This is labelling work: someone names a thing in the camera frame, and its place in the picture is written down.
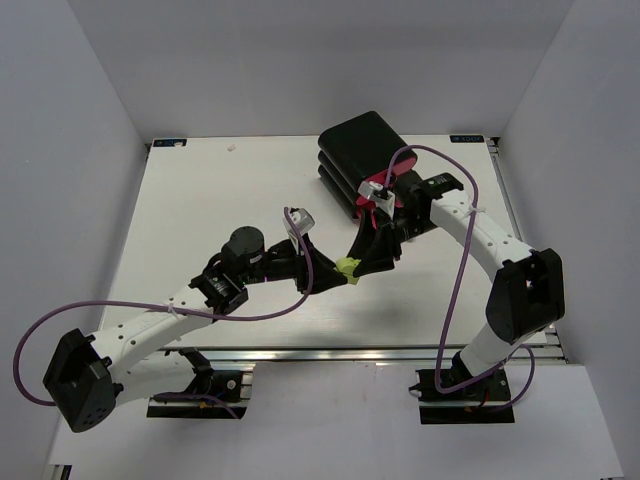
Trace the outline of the black drawer cabinet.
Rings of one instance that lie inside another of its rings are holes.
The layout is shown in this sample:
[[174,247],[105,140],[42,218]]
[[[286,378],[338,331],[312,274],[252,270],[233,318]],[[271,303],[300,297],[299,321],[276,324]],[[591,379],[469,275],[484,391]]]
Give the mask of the black drawer cabinet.
[[344,209],[354,218],[359,195],[350,186],[356,162],[365,155],[390,158],[384,184],[393,184],[398,176],[391,176],[394,163],[404,156],[416,155],[409,149],[399,150],[406,142],[375,111],[369,111],[333,126],[318,138],[318,173],[325,187]]

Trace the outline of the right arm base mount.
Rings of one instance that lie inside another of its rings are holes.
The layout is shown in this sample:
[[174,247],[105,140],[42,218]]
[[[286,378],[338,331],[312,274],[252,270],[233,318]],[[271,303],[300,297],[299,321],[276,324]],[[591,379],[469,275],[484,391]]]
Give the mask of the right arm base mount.
[[490,376],[457,389],[441,393],[436,389],[434,369],[417,370],[417,382],[408,388],[419,401],[422,425],[513,424],[515,416],[506,373]]

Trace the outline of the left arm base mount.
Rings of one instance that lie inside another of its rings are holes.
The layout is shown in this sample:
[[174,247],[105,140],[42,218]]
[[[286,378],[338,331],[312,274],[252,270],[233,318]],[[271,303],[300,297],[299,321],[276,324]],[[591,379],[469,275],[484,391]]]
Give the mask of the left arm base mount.
[[164,358],[171,357],[187,362],[189,383],[181,390],[164,389],[152,396],[147,407],[148,418],[243,418],[251,396],[251,373],[214,367],[192,347],[164,354]]

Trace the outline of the pink drawer with black knob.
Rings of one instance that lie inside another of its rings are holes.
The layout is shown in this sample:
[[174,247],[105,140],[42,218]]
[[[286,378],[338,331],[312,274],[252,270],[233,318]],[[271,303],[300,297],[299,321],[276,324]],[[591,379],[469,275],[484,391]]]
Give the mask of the pink drawer with black knob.
[[[373,181],[383,185],[386,180],[390,158],[382,158],[373,154],[365,155],[356,162],[354,175],[350,180],[350,186],[354,191],[363,181]],[[399,158],[393,165],[391,176],[399,176],[412,169],[417,163],[416,155]]]

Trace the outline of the pale yellow lego brick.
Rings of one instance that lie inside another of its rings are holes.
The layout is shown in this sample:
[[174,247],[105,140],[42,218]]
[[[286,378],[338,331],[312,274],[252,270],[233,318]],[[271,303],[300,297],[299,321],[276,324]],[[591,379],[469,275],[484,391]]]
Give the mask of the pale yellow lego brick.
[[341,273],[350,285],[356,285],[359,278],[354,275],[355,269],[359,266],[360,260],[352,257],[342,257],[335,262],[335,270]]

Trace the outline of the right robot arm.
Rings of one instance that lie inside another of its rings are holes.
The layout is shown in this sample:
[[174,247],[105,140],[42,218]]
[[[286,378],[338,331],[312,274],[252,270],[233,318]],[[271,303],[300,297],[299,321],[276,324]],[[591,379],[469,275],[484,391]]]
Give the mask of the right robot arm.
[[359,231],[348,256],[336,263],[352,281],[393,269],[402,243],[440,228],[492,282],[486,323],[454,356],[441,392],[492,374],[520,345],[564,315],[559,255],[551,248],[536,250],[503,230],[451,174],[423,180],[410,170],[390,188],[364,181],[358,193],[365,201]]

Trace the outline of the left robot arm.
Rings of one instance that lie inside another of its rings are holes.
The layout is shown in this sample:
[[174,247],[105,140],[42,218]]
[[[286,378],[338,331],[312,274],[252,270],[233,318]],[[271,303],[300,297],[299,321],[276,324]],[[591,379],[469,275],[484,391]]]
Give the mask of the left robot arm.
[[159,309],[84,335],[74,329],[58,343],[43,380],[70,429],[87,431],[117,406],[140,398],[221,404],[236,398],[239,383],[217,373],[193,347],[162,353],[167,344],[232,314],[248,299],[247,287],[293,280],[301,293],[347,284],[335,263],[309,238],[271,248],[252,226],[236,229],[202,273]]

